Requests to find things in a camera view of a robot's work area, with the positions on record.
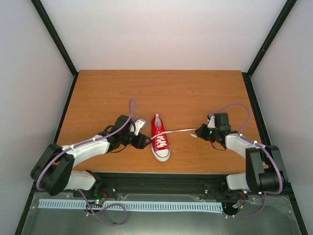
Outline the white shoelace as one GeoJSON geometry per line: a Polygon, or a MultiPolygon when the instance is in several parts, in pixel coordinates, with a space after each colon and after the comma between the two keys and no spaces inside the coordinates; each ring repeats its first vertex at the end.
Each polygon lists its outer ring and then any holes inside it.
{"type": "Polygon", "coordinates": [[[176,132],[190,132],[195,131],[195,128],[191,129],[180,129],[174,131],[160,131],[157,130],[155,134],[151,137],[152,140],[152,149],[157,152],[161,150],[168,150],[170,151],[170,145],[167,139],[167,134],[176,133],[176,132]]]}

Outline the red canvas sneaker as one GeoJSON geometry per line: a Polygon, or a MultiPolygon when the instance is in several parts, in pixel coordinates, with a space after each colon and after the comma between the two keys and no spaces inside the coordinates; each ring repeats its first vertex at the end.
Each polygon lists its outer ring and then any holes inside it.
{"type": "Polygon", "coordinates": [[[151,121],[151,150],[154,157],[160,162],[165,162],[170,158],[170,145],[164,132],[163,122],[159,114],[155,114],[151,121]]]}

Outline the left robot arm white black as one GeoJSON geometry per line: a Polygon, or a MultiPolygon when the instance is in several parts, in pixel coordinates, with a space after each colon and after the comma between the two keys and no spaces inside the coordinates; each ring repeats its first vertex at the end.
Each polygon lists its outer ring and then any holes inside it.
{"type": "Polygon", "coordinates": [[[52,143],[45,149],[30,176],[38,190],[51,196],[68,189],[82,189],[89,196],[96,197],[101,193],[102,185],[96,181],[95,174],[90,170],[77,171],[74,167],[98,155],[117,153],[120,146],[144,149],[152,141],[140,133],[146,125],[143,119],[133,120],[121,115],[114,125],[107,126],[90,139],[63,146],[52,143]]]}

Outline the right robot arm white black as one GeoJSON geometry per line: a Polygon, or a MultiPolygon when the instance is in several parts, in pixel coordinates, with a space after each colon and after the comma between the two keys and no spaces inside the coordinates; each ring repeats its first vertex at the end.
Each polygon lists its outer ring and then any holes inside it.
{"type": "Polygon", "coordinates": [[[288,177],[280,149],[252,141],[231,130],[227,113],[208,116],[208,123],[195,131],[197,137],[211,143],[219,143],[224,149],[234,151],[246,161],[244,173],[229,174],[226,182],[229,190],[245,190],[253,193],[280,194],[288,177]]]}

